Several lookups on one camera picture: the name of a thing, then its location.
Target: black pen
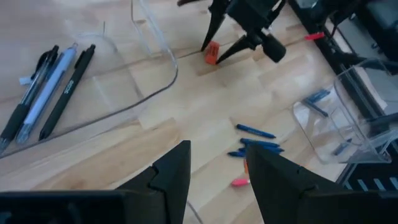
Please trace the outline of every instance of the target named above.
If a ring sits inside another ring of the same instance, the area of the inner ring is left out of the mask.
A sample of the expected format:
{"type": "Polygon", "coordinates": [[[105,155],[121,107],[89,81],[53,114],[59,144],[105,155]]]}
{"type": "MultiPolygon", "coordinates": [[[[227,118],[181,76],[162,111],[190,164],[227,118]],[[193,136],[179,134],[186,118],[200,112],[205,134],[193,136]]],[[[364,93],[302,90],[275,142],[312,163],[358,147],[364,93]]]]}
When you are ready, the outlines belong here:
{"type": "Polygon", "coordinates": [[[54,130],[57,125],[58,120],[60,119],[65,107],[67,106],[70,97],[76,89],[77,84],[81,80],[84,72],[87,69],[88,64],[90,63],[91,58],[94,54],[95,45],[92,44],[87,50],[84,50],[77,60],[75,64],[75,72],[70,78],[67,86],[63,90],[62,95],[57,101],[57,104],[54,106],[54,109],[51,111],[49,118],[46,120],[42,130],[40,131],[39,141],[45,138],[48,138],[51,132],[54,130]]]}
{"type": "Polygon", "coordinates": [[[32,75],[32,83],[26,90],[25,95],[22,97],[21,102],[17,105],[14,112],[12,113],[6,127],[0,135],[0,154],[5,150],[10,142],[15,138],[19,128],[27,116],[32,102],[38,94],[44,80],[50,69],[53,67],[58,57],[59,47],[55,45],[52,50],[44,52],[40,56],[39,62],[36,65],[36,71],[32,75]]]}

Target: transparent plastic bin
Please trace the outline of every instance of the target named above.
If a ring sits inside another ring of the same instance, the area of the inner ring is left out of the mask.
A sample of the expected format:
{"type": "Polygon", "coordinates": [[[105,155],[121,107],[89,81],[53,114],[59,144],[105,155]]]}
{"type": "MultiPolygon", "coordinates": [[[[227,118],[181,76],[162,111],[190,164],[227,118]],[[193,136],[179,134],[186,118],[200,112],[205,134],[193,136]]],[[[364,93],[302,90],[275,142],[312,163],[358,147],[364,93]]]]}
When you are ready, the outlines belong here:
{"type": "Polygon", "coordinates": [[[315,106],[326,112],[328,117],[307,106],[305,101],[294,104],[295,118],[323,163],[391,162],[386,149],[398,138],[398,130],[388,124],[375,124],[374,121],[380,116],[375,116],[372,120],[364,119],[352,99],[360,99],[372,111],[370,102],[364,97],[370,94],[382,109],[386,107],[382,97],[367,84],[368,68],[361,67],[365,63],[384,68],[378,61],[363,62],[338,75],[331,85],[323,88],[330,94],[316,102],[315,106]],[[366,88],[360,88],[354,76],[362,77],[360,79],[366,88]],[[344,85],[350,86],[350,94],[344,85]]]}
{"type": "Polygon", "coordinates": [[[21,145],[14,139],[0,158],[40,144],[40,130],[74,72],[73,65],[91,44],[96,45],[95,54],[44,141],[129,109],[130,118],[135,118],[142,110],[141,106],[134,110],[137,105],[168,88],[177,77],[175,58],[144,1],[5,1],[0,7],[0,132],[28,88],[19,79],[34,73],[42,53],[54,45],[61,53],[74,42],[78,44],[75,59],[30,138],[21,145]]]}
{"type": "Polygon", "coordinates": [[[203,221],[201,220],[198,212],[195,210],[195,208],[192,206],[192,204],[189,201],[187,201],[187,204],[185,206],[184,219],[182,223],[203,224],[203,221]]]}

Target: wooden table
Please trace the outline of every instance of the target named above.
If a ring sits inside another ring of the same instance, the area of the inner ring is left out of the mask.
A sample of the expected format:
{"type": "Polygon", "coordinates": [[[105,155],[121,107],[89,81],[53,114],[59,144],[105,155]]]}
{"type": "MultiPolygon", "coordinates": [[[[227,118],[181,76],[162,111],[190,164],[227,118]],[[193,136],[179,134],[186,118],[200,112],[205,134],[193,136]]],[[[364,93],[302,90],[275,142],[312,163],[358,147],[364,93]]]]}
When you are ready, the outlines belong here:
{"type": "MultiPolygon", "coordinates": [[[[103,11],[128,10],[126,1],[98,5],[103,11]]],[[[322,165],[292,114],[293,103],[331,83],[335,74],[315,44],[303,40],[306,31],[291,8],[285,6],[273,25],[273,33],[287,46],[280,63],[273,63],[259,48],[211,66],[198,51],[210,21],[208,5],[199,2],[178,8],[175,1],[149,0],[177,57],[175,85],[146,106],[1,159],[0,190],[113,189],[189,139],[188,200],[204,223],[261,223],[252,188],[230,187],[233,179],[244,176],[244,169],[242,160],[226,152],[241,147],[241,137],[256,138],[235,130],[238,123],[274,133],[275,142],[285,149],[284,157],[336,180],[345,166],[322,165]],[[137,111],[141,111],[138,118],[131,116],[137,111]]],[[[221,53],[242,33],[227,20],[215,38],[222,45],[221,53]]],[[[122,52],[124,57],[129,55],[128,48],[122,52]]],[[[159,62],[137,61],[129,69],[144,74],[135,77],[144,96],[170,80],[157,78],[164,72],[159,62]]]]}

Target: red marker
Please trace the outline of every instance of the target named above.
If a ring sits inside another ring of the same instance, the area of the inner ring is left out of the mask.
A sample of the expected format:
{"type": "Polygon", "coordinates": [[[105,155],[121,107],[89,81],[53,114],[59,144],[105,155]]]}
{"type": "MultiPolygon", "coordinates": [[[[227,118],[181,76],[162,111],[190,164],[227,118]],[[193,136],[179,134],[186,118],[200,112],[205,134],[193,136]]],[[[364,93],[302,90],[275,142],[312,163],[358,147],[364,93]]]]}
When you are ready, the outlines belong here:
{"type": "Polygon", "coordinates": [[[304,37],[306,40],[317,40],[325,37],[324,32],[317,32],[316,34],[309,34],[304,37]]]}
{"type": "Polygon", "coordinates": [[[250,184],[250,180],[247,179],[234,179],[231,183],[231,185],[233,187],[242,187],[245,185],[249,185],[250,184]]]}

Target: orange block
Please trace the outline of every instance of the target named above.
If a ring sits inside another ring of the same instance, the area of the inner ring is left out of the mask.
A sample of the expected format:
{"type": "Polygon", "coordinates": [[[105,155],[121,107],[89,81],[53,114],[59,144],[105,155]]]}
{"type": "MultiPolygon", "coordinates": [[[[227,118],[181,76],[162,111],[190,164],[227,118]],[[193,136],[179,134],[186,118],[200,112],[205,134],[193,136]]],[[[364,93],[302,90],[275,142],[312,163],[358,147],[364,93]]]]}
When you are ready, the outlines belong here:
{"type": "Polygon", "coordinates": [[[243,160],[243,166],[244,166],[244,173],[249,174],[248,163],[246,162],[246,159],[243,160]]]}
{"type": "Polygon", "coordinates": [[[218,50],[220,49],[220,44],[214,41],[210,41],[206,49],[205,62],[210,65],[215,65],[218,57],[218,50]]]}

